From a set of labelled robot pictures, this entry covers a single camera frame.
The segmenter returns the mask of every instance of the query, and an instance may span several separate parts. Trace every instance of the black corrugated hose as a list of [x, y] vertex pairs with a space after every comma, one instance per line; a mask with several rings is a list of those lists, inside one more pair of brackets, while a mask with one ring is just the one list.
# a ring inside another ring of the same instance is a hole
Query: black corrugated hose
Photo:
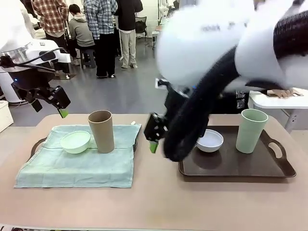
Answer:
[[[277, 59], [308, 51], [308, 12], [280, 20], [274, 30]], [[195, 146], [208, 123], [208, 116], [219, 94], [235, 80], [235, 50], [224, 54], [205, 74], [197, 88], [171, 121], [164, 141], [164, 153], [172, 161], [182, 161]]]

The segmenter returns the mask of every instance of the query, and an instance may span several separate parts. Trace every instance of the light green cup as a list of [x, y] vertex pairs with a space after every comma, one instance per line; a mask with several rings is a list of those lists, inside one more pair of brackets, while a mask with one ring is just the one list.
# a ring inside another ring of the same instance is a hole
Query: light green cup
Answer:
[[241, 153], [252, 153], [268, 119], [268, 115], [262, 111], [256, 109], [243, 110], [242, 122], [237, 134], [236, 149]]

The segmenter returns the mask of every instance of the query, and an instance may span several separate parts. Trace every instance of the light blue cloth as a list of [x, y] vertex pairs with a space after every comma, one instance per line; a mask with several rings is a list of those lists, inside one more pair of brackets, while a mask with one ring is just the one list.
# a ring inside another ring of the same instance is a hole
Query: light blue cloth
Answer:
[[[42, 147], [20, 169], [15, 188], [115, 187], [131, 188], [134, 170], [133, 144], [141, 125], [114, 125], [115, 149], [100, 154], [87, 125], [54, 127]], [[70, 154], [60, 146], [66, 134], [84, 130], [91, 134], [90, 147]]]

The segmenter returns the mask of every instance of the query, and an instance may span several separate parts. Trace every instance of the black hair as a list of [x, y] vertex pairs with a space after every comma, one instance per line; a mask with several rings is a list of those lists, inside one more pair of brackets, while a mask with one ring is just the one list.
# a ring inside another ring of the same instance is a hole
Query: black hair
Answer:
[[70, 13], [73, 13], [73, 14], [80, 13], [80, 8], [76, 4], [70, 5], [68, 9], [69, 9]]

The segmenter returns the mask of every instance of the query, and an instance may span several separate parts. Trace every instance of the cup rim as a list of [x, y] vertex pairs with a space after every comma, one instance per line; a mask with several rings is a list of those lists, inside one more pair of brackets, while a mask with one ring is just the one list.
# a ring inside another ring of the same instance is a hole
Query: cup rim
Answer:
[[[96, 112], [108, 112], [108, 113], [110, 114], [110, 116], [109, 116], [109, 118], [106, 119], [105, 121], [93, 122], [93, 121], [91, 121], [91, 120], [89, 119], [89, 117], [90, 117], [93, 113], [96, 113]], [[108, 111], [108, 110], [97, 110], [97, 111], [94, 111], [94, 112], [90, 113], [90, 115], [88, 116], [88, 121], [91, 122], [91, 123], [93, 123], [93, 124], [99, 124], [99, 123], [104, 123], [104, 122], [110, 120], [111, 118], [112, 118], [112, 113], [111, 113], [110, 111]]]
[[[249, 111], [249, 110], [261, 112], [262, 114], [264, 114], [264, 115], [266, 116], [266, 119], [260, 120], [260, 121], [256, 121], [256, 120], [252, 120], [252, 119], [247, 118], [246, 116], [243, 115], [243, 112]], [[253, 108], [248, 108], [248, 109], [242, 110], [241, 115], [242, 115], [242, 117], [244, 117], [245, 119], [247, 119], [247, 120], [249, 120], [249, 121], [251, 121], [251, 122], [255, 122], [255, 123], [264, 123], [264, 122], [266, 122], [266, 121], [269, 119], [269, 116], [268, 116], [265, 112], [262, 112], [262, 111], [260, 111], [260, 110], [258, 110], [258, 109], [253, 109]]]

